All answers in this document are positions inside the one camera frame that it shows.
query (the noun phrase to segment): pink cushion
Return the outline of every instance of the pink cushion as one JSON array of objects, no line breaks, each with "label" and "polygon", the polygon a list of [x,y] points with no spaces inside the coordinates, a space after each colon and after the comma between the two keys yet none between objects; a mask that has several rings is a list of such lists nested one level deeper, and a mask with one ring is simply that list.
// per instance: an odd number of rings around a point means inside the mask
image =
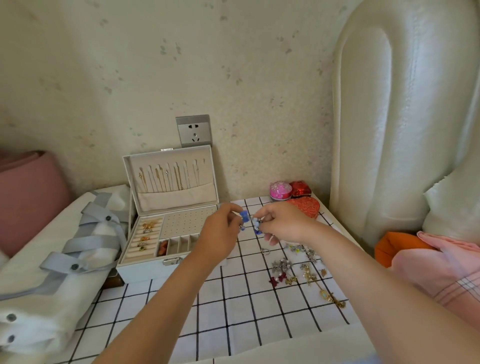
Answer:
[{"label": "pink cushion", "polygon": [[14,256],[72,202],[49,152],[0,158],[0,250]]}]

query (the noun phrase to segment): jewelry box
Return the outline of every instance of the jewelry box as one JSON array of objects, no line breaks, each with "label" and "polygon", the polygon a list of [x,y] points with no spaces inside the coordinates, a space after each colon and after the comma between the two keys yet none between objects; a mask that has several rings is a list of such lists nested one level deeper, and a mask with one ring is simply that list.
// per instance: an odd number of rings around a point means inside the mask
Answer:
[{"label": "jewelry box", "polygon": [[138,217],[117,271],[125,283],[169,276],[218,209],[211,146],[134,154],[123,162]]}]

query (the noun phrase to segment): white leather headboard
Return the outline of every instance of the white leather headboard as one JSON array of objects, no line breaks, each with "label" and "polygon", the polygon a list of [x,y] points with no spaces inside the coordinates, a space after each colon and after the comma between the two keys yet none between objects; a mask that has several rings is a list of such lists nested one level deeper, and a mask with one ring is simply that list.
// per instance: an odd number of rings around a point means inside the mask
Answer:
[{"label": "white leather headboard", "polygon": [[335,54],[329,208],[354,237],[374,246],[422,227],[423,193],[465,154],[479,61],[473,0],[365,0],[351,15]]}]

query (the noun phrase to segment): red heart box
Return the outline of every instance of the red heart box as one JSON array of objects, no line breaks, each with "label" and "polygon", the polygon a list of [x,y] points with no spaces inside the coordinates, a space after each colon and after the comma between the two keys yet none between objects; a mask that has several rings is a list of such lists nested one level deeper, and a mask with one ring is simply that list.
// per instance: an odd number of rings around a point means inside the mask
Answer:
[{"label": "red heart box", "polygon": [[317,218],[320,211],[320,202],[313,197],[294,198],[287,202],[296,206],[301,212],[310,218]]}]

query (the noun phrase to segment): metal clasp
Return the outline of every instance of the metal clasp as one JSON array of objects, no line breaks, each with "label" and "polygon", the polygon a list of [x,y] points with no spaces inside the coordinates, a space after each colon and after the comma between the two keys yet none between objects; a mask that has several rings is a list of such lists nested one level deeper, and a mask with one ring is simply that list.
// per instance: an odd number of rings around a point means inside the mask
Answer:
[{"label": "metal clasp", "polygon": [[167,258],[163,260],[163,265],[165,266],[173,266],[175,264],[180,263],[183,260],[181,256],[174,256],[173,258]]}]

